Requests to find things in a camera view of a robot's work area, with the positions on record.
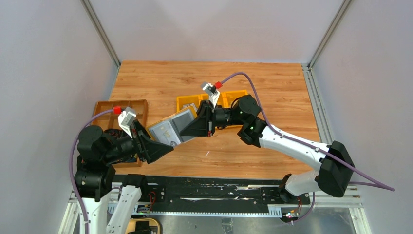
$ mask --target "brown wooden box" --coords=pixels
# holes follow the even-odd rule
[[[121,108],[131,107],[136,111],[136,119],[142,124],[142,126],[146,127],[146,120],[148,118],[148,102],[146,100],[126,100],[126,101],[99,101],[96,104],[94,109],[93,115],[97,115],[103,111],[107,111],[113,109],[114,106],[120,106]],[[92,122],[92,125],[98,125],[103,130],[109,128],[116,128],[120,129],[119,124],[117,122],[117,115],[110,114],[110,115],[103,115]],[[117,163],[113,164],[113,167],[120,168],[120,167],[141,167],[142,162],[137,161],[136,163],[133,162],[125,162],[125,163]]]

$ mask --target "red connector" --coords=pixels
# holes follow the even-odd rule
[[[215,83],[215,87],[216,87],[217,89],[221,88],[221,87],[222,87],[222,83],[221,83],[220,81],[217,82],[217,83]]]
[[[113,113],[114,113],[115,115],[120,115],[120,113],[122,113],[122,109],[120,108],[120,106],[115,106],[115,107],[113,108]]]

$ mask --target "wooden tabletop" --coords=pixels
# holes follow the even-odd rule
[[[176,112],[177,96],[201,94],[203,81],[215,83],[239,71],[250,75],[272,124],[319,141],[299,64],[124,61],[110,100],[146,99],[149,125]],[[220,91],[241,89],[253,95],[243,76],[234,77]],[[144,163],[140,168],[118,168],[116,173],[280,179],[288,173],[311,169],[282,153],[244,144],[237,136],[238,131],[239,128],[217,130],[212,137],[198,137],[179,145],[155,163]]]

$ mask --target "white wall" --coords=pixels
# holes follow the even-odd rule
[[[0,7],[0,233],[55,234],[69,149],[115,66],[78,0]]]
[[[356,167],[372,232],[412,233],[413,2],[355,0],[314,69],[334,135]]]
[[[342,0],[91,0],[121,60],[308,62]]]

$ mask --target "yellow container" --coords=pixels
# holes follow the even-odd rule
[[[222,106],[224,108],[231,107],[232,102],[239,97],[247,95],[247,90],[237,90],[237,91],[226,91],[221,92],[221,95],[218,99],[217,106]],[[178,96],[176,97],[176,111],[180,111],[184,108],[184,105],[194,104],[196,109],[199,108],[199,102],[202,100],[208,100],[208,94],[197,94],[197,95],[188,95],[188,96]]]

